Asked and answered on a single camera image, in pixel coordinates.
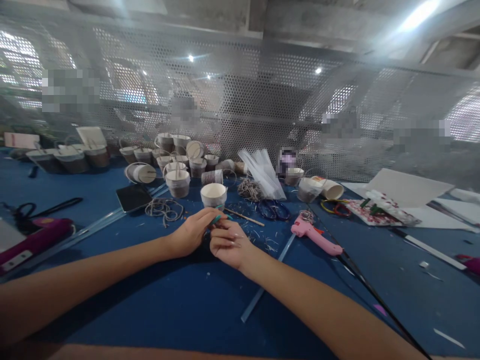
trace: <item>wooden stick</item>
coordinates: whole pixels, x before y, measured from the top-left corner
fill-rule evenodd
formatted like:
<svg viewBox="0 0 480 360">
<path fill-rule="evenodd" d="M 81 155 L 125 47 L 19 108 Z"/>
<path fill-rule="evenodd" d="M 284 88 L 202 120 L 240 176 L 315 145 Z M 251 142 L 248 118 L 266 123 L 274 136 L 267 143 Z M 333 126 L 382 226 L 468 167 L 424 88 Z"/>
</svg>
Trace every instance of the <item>wooden stick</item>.
<svg viewBox="0 0 480 360">
<path fill-rule="evenodd" d="M 253 220 L 252 218 L 243 216 L 242 214 L 239 214 L 238 212 L 235 212 L 235 211 L 233 211 L 233 210 L 227 209 L 226 207 L 225 207 L 225 210 L 227 210 L 229 213 L 232 213 L 232 214 L 235 214 L 235 215 L 237 215 L 237 216 L 239 216 L 239 217 L 241 217 L 241 218 L 244 218 L 245 220 L 251 221 L 252 223 L 258 224 L 258 225 L 260 225 L 260 226 L 265 226 L 265 224 L 264 224 L 264 223 L 261 223 L 260 221 Z"/>
</svg>

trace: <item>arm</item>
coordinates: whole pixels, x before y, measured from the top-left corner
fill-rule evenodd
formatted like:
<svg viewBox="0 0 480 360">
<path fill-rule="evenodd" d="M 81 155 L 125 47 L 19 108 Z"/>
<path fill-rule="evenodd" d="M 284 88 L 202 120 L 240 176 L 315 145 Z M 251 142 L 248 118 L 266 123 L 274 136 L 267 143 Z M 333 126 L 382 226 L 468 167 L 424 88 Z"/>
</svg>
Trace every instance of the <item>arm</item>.
<svg viewBox="0 0 480 360">
<path fill-rule="evenodd" d="M 236 222 L 222 220 L 220 226 L 212 231 L 212 253 L 290 309 L 339 359 L 425 359 L 347 296 L 251 244 Z M 240 247 L 228 246 L 231 240 Z"/>
<path fill-rule="evenodd" d="M 155 263 L 191 254 L 217 216 L 205 208 L 174 233 L 0 285 L 0 347 L 40 330 L 76 305 Z"/>
</svg>

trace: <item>ceiling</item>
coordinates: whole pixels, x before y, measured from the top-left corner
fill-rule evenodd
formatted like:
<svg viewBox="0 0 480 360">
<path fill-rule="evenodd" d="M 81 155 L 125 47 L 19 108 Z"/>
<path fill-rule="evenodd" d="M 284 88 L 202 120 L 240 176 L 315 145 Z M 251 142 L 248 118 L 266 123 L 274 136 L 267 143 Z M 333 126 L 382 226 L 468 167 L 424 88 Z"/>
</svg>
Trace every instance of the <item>ceiling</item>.
<svg viewBox="0 0 480 360">
<path fill-rule="evenodd" d="M 9 0 L 480 73 L 479 0 Z M 402 33 L 426 1 L 430 17 Z"/>
</svg>

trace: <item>smartphone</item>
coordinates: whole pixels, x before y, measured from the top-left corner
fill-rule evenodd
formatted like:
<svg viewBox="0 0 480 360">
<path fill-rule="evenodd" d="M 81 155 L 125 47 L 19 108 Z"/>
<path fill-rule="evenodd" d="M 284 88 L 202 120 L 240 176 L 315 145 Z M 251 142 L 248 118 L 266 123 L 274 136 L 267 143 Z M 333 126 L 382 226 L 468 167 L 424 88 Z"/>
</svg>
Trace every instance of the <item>smartphone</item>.
<svg viewBox="0 0 480 360">
<path fill-rule="evenodd" d="M 122 187 L 116 191 L 116 196 L 124 213 L 145 207 L 152 201 L 152 196 L 141 184 Z"/>
</svg>

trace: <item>metal mesh fence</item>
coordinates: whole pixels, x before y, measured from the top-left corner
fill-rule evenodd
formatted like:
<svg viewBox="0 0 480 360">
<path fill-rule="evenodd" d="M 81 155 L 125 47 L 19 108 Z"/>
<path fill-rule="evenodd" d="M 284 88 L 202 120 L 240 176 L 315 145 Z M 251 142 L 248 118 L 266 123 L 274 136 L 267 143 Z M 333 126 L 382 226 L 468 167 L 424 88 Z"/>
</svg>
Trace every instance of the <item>metal mesh fence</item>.
<svg viewBox="0 0 480 360">
<path fill-rule="evenodd" d="M 82 70 L 97 84 L 82 89 L 95 90 L 66 96 L 68 76 L 56 75 L 55 93 L 44 70 L 60 69 Z M 45 106 L 47 85 L 49 102 L 67 103 L 58 112 Z M 100 126 L 111 146 L 153 147 L 158 133 L 180 133 L 226 159 L 267 148 L 275 163 L 292 147 L 312 175 L 365 182 L 393 167 L 475 189 L 479 95 L 479 80 L 461 71 L 0 5 L 1 119 L 51 139 Z"/>
</svg>

